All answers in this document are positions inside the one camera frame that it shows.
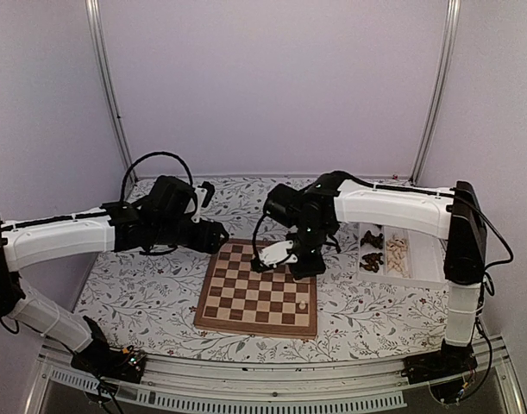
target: floral tablecloth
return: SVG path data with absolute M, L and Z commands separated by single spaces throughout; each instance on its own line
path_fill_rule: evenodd
M 275 185 L 301 188 L 313 179 L 206 180 L 216 187 L 216 194 L 204 217 L 224 223 L 231 237 L 250 238 Z M 153 182 L 140 181 L 131 198 L 148 193 Z M 134 344 L 151 354 L 200 360 L 349 361 L 437 348 L 445 330 L 447 293 L 358 281 L 357 226 L 343 224 L 336 235 L 342 252 L 325 254 L 328 270 L 317 279 L 318 335 L 312 341 L 194 328 L 210 257 L 184 248 L 162 257 L 100 254 L 76 312 L 94 318 L 114 346 Z M 285 228 L 267 219 L 260 238 L 281 240 L 285 233 Z

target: robotic arm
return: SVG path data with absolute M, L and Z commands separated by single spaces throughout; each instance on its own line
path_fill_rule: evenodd
M 209 183 L 195 189 L 180 179 L 161 176 L 147 196 L 132 204 L 103 204 L 32 222 L 3 223 L 0 218 L 0 317 L 13 318 L 61 342 L 73 352 L 72 365 L 77 369 L 140 382 L 143 351 L 110 349 L 92 319 L 74 315 L 44 297 L 20 278 L 19 271 L 72 254 L 140 248 L 141 254 L 156 255 L 152 249 L 161 245 L 214 254 L 229 239 L 221 223 L 200 218 L 214 192 Z
M 376 223 L 447 239 L 444 272 L 449 282 L 448 325 L 442 350 L 405 359 L 410 382 L 434 380 L 476 368 L 472 335 L 483 301 L 486 225 L 473 187 L 417 189 L 372 185 L 345 172 L 319 177 L 300 191 L 277 185 L 264 214 L 298 230 L 256 252 L 252 268 L 264 272 L 286 263 L 296 279 L 324 273 L 322 247 L 334 240 L 339 222 Z

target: storage tray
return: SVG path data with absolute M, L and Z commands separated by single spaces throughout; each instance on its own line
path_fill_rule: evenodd
M 365 240 L 365 234 L 383 235 L 382 246 Z M 358 280 L 440 290 L 445 286 L 442 245 L 439 239 L 406 229 L 361 223 L 359 225 Z M 383 264 L 365 269 L 367 254 L 381 254 Z

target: white wall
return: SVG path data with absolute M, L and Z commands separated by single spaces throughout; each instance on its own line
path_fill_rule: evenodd
M 122 175 L 85 2 L 0 1 L 0 213 L 31 219 L 115 199 Z M 26 269 L 70 306 L 92 256 Z M 22 410 L 41 342 L 0 326 L 0 414 Z
M 100 3 L 134 158 L 167 149 L 198 174 L 410 174 L 445 0 Z
M 492 269 L 486 326 L 501 332 L 527 403 L 527 1 L 462 2 L 424 185 L 474 184 L 516 262 Z M 505 257 L 489 237 L 488 260 Z

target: wooden chessboard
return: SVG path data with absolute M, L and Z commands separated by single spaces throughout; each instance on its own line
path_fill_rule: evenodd
M 260 248 L 271 243 L 258 241 Z M 250 271 L 251 241 L 231 239 L 210 261 L 194 326 L 241 335 L 314 339 L 317 281 L 295 281 L 286 266 Z

